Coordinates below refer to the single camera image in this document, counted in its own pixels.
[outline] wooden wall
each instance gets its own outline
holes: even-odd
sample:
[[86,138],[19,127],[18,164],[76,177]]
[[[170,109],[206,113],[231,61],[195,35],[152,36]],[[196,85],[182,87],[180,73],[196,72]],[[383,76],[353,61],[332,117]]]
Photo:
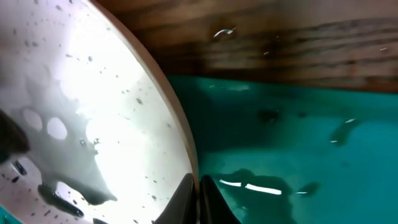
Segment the wooden wall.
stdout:
[[166,74],[398,91],[398,0],[98,1]]

